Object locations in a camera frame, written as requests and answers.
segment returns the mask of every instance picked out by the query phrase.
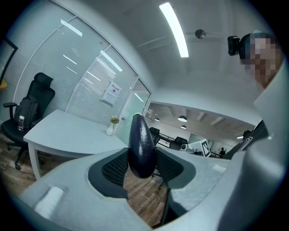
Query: black office chair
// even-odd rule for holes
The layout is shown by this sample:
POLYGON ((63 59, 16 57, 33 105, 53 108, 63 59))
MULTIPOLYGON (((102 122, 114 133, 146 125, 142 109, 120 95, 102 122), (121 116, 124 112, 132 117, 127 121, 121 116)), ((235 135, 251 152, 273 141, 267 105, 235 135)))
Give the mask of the black office chair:
POLYGON ((152 138, 153 138, 153 142, 154 142, 154 145, 156 146, 156 144, 158 143, 158 141, 160 140, 160 137, 159 137, 159 129, 156 129, 156 128, 153 128, 151 127, 149 129, 151 135, 152 135, 152 138))
POLYGON ((188 141, 182 137, 177 137, 174 141, 170 142, 170 148, 180 150, 183 144, 188 144, 188 141))
MULTIPOLYGON (((50 84, 53 81, 53 78, 45 75, 44 73, 38 73, 34 76, 34 80, 31 82, 27 95, 34 97, 38 101, 37 108, 37 119, 33 122, 35 126, 42 118, 43 114, 55 96, 55 91, 50 88, 50 84)), ((13 119, 13 107, 17 106, 16 103, 4 103, 3 107, 9 108, 10 120, 5 121, 1 125, 3 133, 14 143, 7 143, 7 149, 10 150, 10 146, 21 147, 18 156, 15 160, 15 168, 20 170, 20 166, 17 164, 18 160, 21 158, 23 152, 28 150, 28 144, 23 141, 23 136, 26 134, 23 131, 17 129, 17 124, 15 124, 13 119)))

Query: white table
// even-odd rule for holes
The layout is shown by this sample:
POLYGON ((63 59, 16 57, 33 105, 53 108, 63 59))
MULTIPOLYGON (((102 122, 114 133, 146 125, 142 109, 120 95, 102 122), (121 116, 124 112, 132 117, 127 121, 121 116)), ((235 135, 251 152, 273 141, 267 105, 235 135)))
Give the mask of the white table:
POLYGON ((115 135, 106 135, 107 127, 81 119, 61 110, 45 117, 25 136, 36 179, 40 179, 37 150, 50 154, 80 158, 127 146, 115 135))

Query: glass door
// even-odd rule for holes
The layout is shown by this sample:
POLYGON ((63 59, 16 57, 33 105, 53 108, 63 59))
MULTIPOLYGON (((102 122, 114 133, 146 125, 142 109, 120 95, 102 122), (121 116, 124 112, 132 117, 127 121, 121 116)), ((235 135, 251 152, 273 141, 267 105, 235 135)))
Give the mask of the glass door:
POLYGON ((149 91, 140 80, 137 80, 121 113, 120 122, 116 127, 116 136, 126 145, 128 145, 130 137, 132 117, 136 113, 143 112, 149 95, 149 91))

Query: flower vase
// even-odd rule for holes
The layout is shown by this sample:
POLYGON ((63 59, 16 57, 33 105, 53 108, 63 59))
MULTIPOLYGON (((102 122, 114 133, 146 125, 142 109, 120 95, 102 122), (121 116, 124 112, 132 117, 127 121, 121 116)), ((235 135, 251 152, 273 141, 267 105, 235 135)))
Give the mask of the flower vase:
POLYGON ((107 129, 107 135, 108 135, 108 136, 112 136, 113 130, 114 130, 114 124, 111 123, 110 126, 109 126, 108 129, 107 129))

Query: person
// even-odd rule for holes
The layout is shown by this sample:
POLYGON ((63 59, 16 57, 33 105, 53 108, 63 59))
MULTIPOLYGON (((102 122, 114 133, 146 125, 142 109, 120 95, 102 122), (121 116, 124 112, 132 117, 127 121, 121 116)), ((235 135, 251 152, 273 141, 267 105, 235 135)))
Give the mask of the person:
MULTIPOLYGON (((278 40, 268 33, 255 31, 240 40, 238 51, 229 54, 239 53, 240 62, 245 66, 245 70, 265 90, 278 73, 284 60, 284 53, 278 40)), ((253 131, 244 133, 243 141, 233 147, 224 159, 232 159, 235 153, 246 151, 254 142, 268 135, 265 123, 261 120, 253 131)))
POLYGON ((224 150, 224 148, 221 148, 221 151, 219 154, 221 157, 223 157, 226 154, 226 151, 224 150))

